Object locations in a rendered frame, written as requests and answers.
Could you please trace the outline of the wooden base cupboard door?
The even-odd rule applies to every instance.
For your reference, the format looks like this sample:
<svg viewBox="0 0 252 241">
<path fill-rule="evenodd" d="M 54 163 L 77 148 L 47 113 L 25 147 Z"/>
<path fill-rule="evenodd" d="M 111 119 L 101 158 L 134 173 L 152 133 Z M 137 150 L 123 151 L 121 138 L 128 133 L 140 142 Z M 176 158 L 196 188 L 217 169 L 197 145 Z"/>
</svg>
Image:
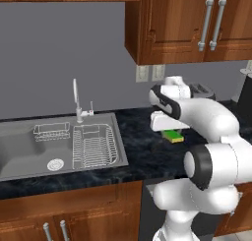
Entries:
<svg viewBox="0 0 252 241">
<path fill-rule="evenodd" d="M 53 241 L 59 241 L 51 216 L 29 217 L 0 222 L 0 241 L 48 241 L 43 225 L 48 223 Z"/>
<path fill-rule="evenodd" d="M 54 217 L 60 241 L 65 220 L 70 241 L 138 241 L 140 204 L 115 204 Z"/>
<path fill-rule="evenodd" d="M 216 229 L 215 236 L 252 230 L 252 182 L 236 186 L 242 193 L 234 215 L 224 214 Z"/>
</svg>

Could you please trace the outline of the round sink drain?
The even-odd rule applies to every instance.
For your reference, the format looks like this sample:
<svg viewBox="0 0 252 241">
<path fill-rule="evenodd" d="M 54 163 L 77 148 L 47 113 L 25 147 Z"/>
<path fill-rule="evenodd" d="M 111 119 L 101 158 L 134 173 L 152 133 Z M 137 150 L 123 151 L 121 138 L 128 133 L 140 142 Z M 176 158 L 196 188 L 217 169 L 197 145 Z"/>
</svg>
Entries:
<svg viewBox="0 0 252 241">
<path fill-rule="evenodd" d="M 51 159 L 47 163 L 47 169 L 49 171 L 58 171 L 64 166 L 64 161 L 60 158 Z"/>
</svg>

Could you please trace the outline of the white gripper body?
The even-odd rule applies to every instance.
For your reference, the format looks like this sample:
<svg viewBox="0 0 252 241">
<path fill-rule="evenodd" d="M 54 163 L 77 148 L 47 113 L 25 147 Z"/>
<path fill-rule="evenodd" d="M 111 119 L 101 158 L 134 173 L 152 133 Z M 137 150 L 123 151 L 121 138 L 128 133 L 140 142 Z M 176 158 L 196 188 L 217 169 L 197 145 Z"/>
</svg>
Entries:
<svg viewBox="0 0 252 241">
<path fill-rule="evenodd" d="M 151 114 L 151 129 L 155 132 L 159 132 L 189 129 L 189 126 L 179 120 L 169 117 L 162 111 L 155 111 Z"/>
</svg>

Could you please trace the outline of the white wall socket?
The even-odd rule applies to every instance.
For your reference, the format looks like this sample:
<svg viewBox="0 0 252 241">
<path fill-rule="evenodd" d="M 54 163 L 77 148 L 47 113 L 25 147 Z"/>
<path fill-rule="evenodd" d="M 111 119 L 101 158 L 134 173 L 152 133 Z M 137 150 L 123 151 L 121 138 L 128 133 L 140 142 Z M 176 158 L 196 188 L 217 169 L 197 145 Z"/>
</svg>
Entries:
<svg viewBox="0 0 252 241">
<path fill-rule="evenodd" d="M 153 66 L 153 75 L 152 75 L 152 81 L 162 81 L 164 79 L 164 73 L 165 73 L 165 65 L 154 65 Z"/>
<path fill-rule="evenodd" d="M 136 67 L 136 82 L 143 83 L 149 79 L 149 66 L 142 65 Z"/>
</svg>

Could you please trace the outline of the silver tap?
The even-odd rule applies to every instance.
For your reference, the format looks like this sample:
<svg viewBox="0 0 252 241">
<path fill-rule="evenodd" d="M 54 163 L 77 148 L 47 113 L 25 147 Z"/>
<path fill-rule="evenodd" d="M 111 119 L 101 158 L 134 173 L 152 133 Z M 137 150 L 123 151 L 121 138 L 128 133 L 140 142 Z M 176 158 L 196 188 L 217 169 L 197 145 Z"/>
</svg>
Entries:
<svg viewBox="0 0 252 241">
<path fill-rule="evenodd" d="M 79 92 L 78 92 L 78 85 L 77 80 L 73 80 L 73 92 L 74 92 L 74 99 L 75 103 L 77 105 L 76 108 L 76 115 L 77 115 L 77 122 L 82 123 L 83 119 L 87 116 L 93 116 L 95 114 L 94 112 L 94 106 L 91 105 L 91 109 L 89 111 L 84 111 L 82 107 L 80 106 L 80 99 L 79 99 Z"/>
</svg>

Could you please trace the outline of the grey steel sink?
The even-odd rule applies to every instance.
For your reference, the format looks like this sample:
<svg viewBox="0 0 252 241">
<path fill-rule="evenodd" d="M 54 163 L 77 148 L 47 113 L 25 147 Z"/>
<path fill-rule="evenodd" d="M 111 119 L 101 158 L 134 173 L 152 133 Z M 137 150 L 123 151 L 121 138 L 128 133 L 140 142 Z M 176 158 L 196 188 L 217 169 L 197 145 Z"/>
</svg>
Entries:
<svg viewBox="0 0 252 241">
<path fill-rule="evenodd" d="M 70 123 L 69 139 L 47 142 L 35 140 L 33 134 L 35 125 L 64 122 Z M 105 167 L 74 169 L 72 167 L 74 127 L 92 124 L 108 124 L 112 128 L 118 159 L 115 163 Z M 49 171 L 47 163 L 54 158 L 62 159 L 64 166 L 58 171 Z M 84 118 L 82 123 L 78 123 L 77 117 L 74 115 L 0 123 L 0 181 L 114 168 L 127 164 L 128 159 L 116 116 L 113 113 L 89 116 Z"/>
</svg>

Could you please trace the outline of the black and grey appliance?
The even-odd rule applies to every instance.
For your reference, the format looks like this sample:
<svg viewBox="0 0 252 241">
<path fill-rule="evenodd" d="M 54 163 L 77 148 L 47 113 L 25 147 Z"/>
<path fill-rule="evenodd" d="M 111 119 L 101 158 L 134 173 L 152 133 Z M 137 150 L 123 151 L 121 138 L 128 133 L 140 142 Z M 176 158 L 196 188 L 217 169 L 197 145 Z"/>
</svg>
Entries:
<svg viewBox="0 0 252 241">
<path fill-rule="evenodd" d="M 237 113 L 252 125 L 252 70 L 241 69 L 235 95 L 231 98 L 237 105 Z"/>
</svg>

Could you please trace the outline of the dark dishwasher front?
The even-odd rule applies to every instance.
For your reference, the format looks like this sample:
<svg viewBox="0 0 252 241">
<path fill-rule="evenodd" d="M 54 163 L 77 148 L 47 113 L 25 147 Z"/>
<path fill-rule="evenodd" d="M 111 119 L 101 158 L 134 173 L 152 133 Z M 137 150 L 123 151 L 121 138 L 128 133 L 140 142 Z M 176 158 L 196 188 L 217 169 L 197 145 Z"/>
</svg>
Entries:
<svg viewBox="0 0 252 241">
<path fill-rule="evenodd" d="M 139 241 L 153 241 L 155 233 L 164 223 L 166 211 L 156 207 L 151 195 L 154 186 L 159 182 L 161 179 L 150 179 L 143 182 Z M 200 241 L 212 241 L 221 219 L 221 214 L 200 212 L 193 219 L 192 230 Z"/>
</svg>

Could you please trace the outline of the green and yellow sponge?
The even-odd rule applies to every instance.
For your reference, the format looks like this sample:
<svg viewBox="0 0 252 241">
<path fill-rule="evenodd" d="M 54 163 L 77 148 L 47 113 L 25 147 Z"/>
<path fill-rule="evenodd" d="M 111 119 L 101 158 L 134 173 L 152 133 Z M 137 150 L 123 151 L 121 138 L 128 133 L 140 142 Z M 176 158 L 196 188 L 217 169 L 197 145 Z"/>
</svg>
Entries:
<svg viewBox="0 0 252 241">
<path fill-rule="evenodd" d="M 165 130 L 161 132 L 162 136 L 170 141 L 172 144 L 181 143 L 184 141 L 184 137 L 174 130 Z"/>
</svg>

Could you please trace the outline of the wooden wall cupboard door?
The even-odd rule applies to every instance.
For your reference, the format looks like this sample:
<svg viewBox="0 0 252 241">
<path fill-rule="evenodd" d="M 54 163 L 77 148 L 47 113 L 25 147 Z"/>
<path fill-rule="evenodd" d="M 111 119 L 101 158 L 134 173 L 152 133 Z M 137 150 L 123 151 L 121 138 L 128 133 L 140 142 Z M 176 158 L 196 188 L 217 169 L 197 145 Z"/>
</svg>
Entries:
<svg viewBox="0 0 252 241">
<path fill-rule="evenodd" d="M 219 1 L 215 0 L 208 41 L 214 39 Z M 216 43 L 214 50 L 207 44 L 205 62 L 252 60 L 252 0 L 226 0 Z"/>
<path fill-rule="evenodd" d="M 207 0 L 142 0 L 139 64 L 202 62 Z"/>
</svg>

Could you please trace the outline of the silver toaster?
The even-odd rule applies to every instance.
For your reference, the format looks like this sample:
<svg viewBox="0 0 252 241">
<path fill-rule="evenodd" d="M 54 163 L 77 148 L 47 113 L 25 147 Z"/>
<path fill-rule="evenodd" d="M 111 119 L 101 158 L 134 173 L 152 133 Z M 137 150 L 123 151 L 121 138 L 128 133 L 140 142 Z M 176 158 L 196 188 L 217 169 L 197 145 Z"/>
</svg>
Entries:
<svg viewBox="0 0 252 241">
<path fill-rule="evenodd" d="M 207 86 L 199 83 L 190 83 L 189 88 L 191 91 L 192 98 L 208 98 L 215 100 L 215 93 Z"/>
</svg>

